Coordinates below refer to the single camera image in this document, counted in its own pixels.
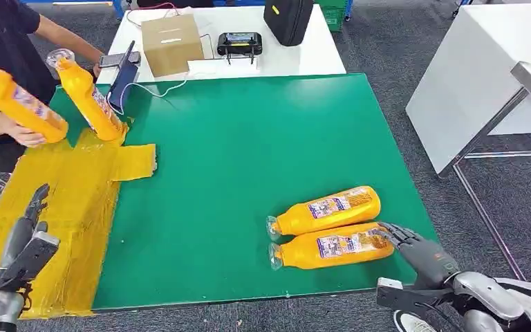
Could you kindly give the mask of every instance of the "yellow tape patch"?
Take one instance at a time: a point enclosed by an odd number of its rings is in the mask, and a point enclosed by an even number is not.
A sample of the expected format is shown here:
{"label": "yellow tape patch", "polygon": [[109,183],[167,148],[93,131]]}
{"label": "yellow tape patch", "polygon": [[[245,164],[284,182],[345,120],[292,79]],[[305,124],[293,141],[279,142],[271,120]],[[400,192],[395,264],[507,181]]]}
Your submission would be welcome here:
{"label": "yellow tape patch", "polygon": [[14,222],[34,191],[50,185],[40,220],[60,239],[54,257],[32,283],[32,308],[22,318],[91,315],[120,182],[148,177],[155,145],[121,147],[85,129],[73,149],[67,141],[28,149],[0,198],[0,256]]}

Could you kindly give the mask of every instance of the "person's arm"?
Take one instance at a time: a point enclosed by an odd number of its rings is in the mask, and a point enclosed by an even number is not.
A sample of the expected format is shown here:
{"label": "person's arm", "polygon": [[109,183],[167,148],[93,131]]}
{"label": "person's arm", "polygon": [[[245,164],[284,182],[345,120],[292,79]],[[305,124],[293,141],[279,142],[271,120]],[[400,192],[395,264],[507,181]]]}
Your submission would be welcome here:
{"label": "person's arm", "polygon": [[47,39],[48,41],[60,45],[63,48],[68,48],[74,53],[80,54],[94,63],[94,72],[98,76],[100,73],[99,58],[103,52],[96,47],[90,45],[86,40],[77,36],[68,29],[57,25],[47,17],[39,16],[39,26],[35,31],[36,35]]}
{"label": "person's arm", "polygon": [[46,142],[40,133],[34,133],[31,129],[19,126],[4,113],[0,113],[0,135],[3,134],[13,137],[19,144],[26,147],[36,147]]}

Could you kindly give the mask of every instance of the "gray carpet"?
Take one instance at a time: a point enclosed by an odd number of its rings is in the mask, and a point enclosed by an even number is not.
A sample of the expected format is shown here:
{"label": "gray carpet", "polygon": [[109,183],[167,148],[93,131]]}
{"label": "gray carpet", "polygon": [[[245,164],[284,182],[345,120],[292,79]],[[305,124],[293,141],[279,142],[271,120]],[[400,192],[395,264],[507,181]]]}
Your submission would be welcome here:
{"label": "gray carpet", "polygon": [[[34,8],[105,52],[118,26],[112,8],[106,6]],[[355,0],[351,21],[334,38],[347,71],[368,75],[442,245],[466,269],[511,277],[459,180],[453,175],[437,178],[404,112],[447,32],[454,8],[452,0]],[[53,45],[33,40],[42,56],[54,49]],[[83,59],[79,61],[89,65]],[[497,147],[509,145],[506,138],[493,139]],[[531,137],[516,139],[531,145]],[[503,230],[522,269],[531,277],[531,159],[504,161],[473,160],[463,163],[463,169]],[[137,285],[125,291],[137,291]],[[452,331],[445,324],[440,327]],[[375,304],[373,293],[63,317],[25,321],[20,330],[395,331],[391,313]]]}

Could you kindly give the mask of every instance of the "yellow plastic bottle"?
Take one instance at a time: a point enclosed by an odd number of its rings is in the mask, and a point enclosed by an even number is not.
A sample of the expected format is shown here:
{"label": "yellow plastic bottle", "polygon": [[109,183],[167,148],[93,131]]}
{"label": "yellow plastic bottle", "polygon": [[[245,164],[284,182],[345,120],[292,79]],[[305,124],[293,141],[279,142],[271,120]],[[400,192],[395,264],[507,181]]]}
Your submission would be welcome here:
{"label": "yellow plastic bottle", "polygon": [[98,138],[119,138],[123,133],[123,122],[94,85],[93,76],[74,61],[74,53],[65,48],[53,50],[46,61],[56,69],[62,87]]}
{"label": "yellow plastic bottle", "polygon": [[40,133],[48,143],[66,137],[68,123],[0,69],[0,111],[19,125]]}
{"label": "yellow plastic bottle", "polygon": [[380,197],[368,186],[292,206],[277,218],[266,220],[272,240],[280,235],[299,235],[371,220],[380,213]]}
{"label": "yellow plastic bottle", "polygon": [[332,230],[302,234],[286,244],[270,244],[270,263],[274,270],[282,266],[302,269],[373,261],[392,255],[393,246],[380,235],[378,223],[362,223]]}

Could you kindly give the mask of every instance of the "green tabletop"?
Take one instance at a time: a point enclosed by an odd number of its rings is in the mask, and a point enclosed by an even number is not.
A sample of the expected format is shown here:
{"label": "green tabletop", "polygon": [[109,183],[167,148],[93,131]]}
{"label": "green tabletop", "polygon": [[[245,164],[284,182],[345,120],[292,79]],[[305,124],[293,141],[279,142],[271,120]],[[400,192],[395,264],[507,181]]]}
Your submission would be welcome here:
{"label": "green tabletop", "polygon": [[134,87],[125,109],[126,144],[156,143],[158,170],[121,186],[93,310],[412,283],[398,254],[271,269],[266,216],[358,185],[380,195],[378,220],[436,239],[365,75],[191,81],[164,100]]}

